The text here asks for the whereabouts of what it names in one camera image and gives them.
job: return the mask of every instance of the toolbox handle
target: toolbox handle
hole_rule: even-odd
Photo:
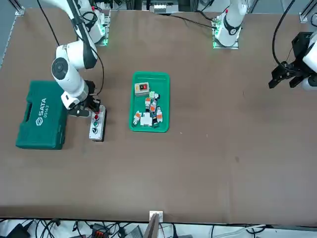
[[[26,104],[23,122],[27,122],[29,120],[30,115],[31,115],[31,109],[32,109],[32,103],[28,102]]]

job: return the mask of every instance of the green tray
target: green tray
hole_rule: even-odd
[[[137,111],[145,112],[146,96],[134,96],[134,84],[148,82],[150,91],[155,91],[160,94],[158,106],[163,113],[163,122],[160,122],[157,127],[141,126],[140,122],[134,126],[133,117]],[[132,78],[131,85],[131,100],[130,100],[130,115],[129,127],[132,131],[147,131],[147,132],[167,132],[169,126],[169,75],[162,72],[135,72]]]

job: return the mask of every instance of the brown table surface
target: brown table surface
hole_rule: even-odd
[[[67,15],[46,9],[61,43],[76,39]],[[182,14],[208,24],[197,13]],[[106,141],[89,119],[69,117],[60,151],[15,147],[31,80],[53,80],[55,41],[38,9],[14,26],[0,71],[0,216],[312,225],[317,217],[316,92],[269,90],[280,15],[249,14],[240,49],[213,50],[211,30],[144,11],[112,14],[106,72]],[[285,60],[304,26],[287,16],[276,39]],[[167,133],[131,132],[136,71],[170,75]],[[101,83],[101,67],[83,71]]]

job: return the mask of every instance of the sata logo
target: sata logo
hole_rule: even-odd
[[[46,98],[43,98],[40,105],[39,117],[35,120],[35,124],[40,126],[43,124],[43,118],[47,118],[49,107],[46,105]]]

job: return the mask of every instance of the green toolbox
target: green toolbox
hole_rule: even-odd
[[[32,81],[15,145],[23,149],[60,150],[65,139],[67,109],[55,81]]]

